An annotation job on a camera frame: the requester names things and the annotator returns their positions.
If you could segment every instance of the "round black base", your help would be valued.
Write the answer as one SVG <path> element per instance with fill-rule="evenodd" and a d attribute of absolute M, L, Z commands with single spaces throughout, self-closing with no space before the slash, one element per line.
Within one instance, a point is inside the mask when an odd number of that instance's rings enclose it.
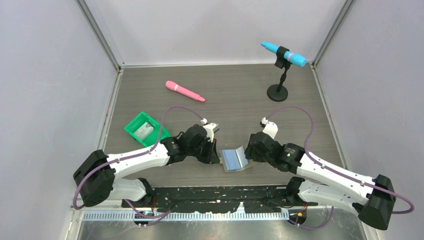
<path fill-rule="evenodd" d="M 266 94 L 268 95 L 268 98 L 271 99 L 274 102 L 282 102 L 287 99 L 289 96 L 289 92 L 287 91 L 287 88 L 284 86 L 281 86 L 281 90 L 277 92 L 278 84 L 274 84 L 268 87 L 268 90 L 266 91 Z"/>

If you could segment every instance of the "pink microphone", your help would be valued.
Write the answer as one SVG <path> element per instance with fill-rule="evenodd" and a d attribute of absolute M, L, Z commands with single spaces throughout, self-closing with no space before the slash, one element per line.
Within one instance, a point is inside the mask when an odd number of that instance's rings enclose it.
<path fill-rule="evenodd" d="M 176 84 L 173 81 L 166 81 L 165 86 L 172 91 L 178 92 L 182 95 L 186 95 L 187 97 L 194 99 L 196 101 L 200 101 L 200 102 L 204 102 L 205 99 L 203 97 L 201 97 L 199 94 L 192 92 L 190 90 L 188 90 L 187 88 L 184 88 L 178 84 Z"/>

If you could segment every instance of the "white panel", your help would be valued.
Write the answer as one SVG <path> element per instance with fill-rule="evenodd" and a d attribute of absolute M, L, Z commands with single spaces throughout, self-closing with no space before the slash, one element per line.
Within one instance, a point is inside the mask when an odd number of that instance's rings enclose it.
<path fill-rule="evenodd" d="M 96 0 L 126 65 L 312 61 L 344 0 Z"/>
<path fill-rule="evenodd" d="M 318 64 L 350 170 L 391 178 L 416 204 L 392 215 L 387 240 L 424 236 L 423 23 L 422 0 L 356 1 Z"/>
<path fill-rule="evenodd" d="M 57 240 L 115 70 L 73 0 L 0 7 L 0 239 Z"/>

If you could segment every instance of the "cable connector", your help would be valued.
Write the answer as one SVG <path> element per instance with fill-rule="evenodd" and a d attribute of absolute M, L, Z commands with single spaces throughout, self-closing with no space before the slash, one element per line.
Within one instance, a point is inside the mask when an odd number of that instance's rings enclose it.
<path fill-rule="evenodd" d="M 267 123 L 268 123 L 268 119 L 267 119 L 266 117 L 264 117 L 264 118 L 262 118 L 262 120 L 260 121 L 260 126 L 261 126 L 262 128 L 265 128 L 265 126 L 267 125 Z"/>

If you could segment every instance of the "microphone head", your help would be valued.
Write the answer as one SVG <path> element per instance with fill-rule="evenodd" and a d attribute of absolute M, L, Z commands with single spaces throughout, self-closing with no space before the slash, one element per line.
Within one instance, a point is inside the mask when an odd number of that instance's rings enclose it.
<path fill-rule="evenodd" d="M 165 87 L 167 87 L 169 90 L 172 90 L 172 91 L 175 91 L 175 87 L 177 86 L 178 84 L 176 84 L 175 82 L 173 82 L 173 81 L 166 81 L 166 83 L 165 83 Z"/>

